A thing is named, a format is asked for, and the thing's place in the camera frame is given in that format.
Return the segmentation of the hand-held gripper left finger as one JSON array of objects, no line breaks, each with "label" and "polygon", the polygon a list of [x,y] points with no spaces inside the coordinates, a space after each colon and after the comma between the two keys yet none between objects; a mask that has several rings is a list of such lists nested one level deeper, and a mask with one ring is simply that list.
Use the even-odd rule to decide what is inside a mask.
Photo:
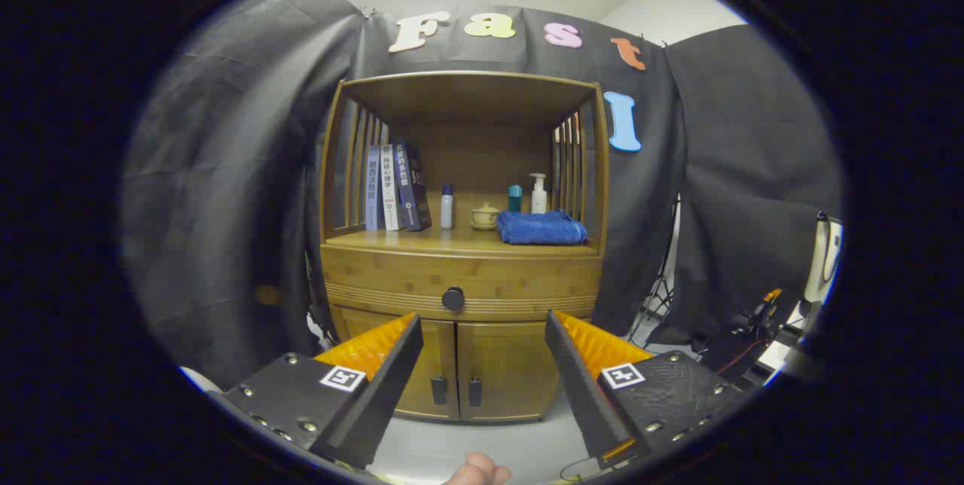
[{"label": "hand-held gripper left finger", "polygon": [[419,314],[393,318],[310,357],[286,352],[214,400],[296,450],[364,470],[423,350]]}]

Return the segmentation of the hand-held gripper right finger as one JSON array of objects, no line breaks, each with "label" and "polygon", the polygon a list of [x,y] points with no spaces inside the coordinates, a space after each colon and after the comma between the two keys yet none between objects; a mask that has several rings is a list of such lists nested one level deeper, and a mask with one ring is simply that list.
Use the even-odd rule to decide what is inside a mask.
[{"label": "hand-held gripper right finger", "polygon": [[683,352],[647,352],[562,311],[548,311],[545,344],[588,454],[605,470],[681,450],[747,402]]}]

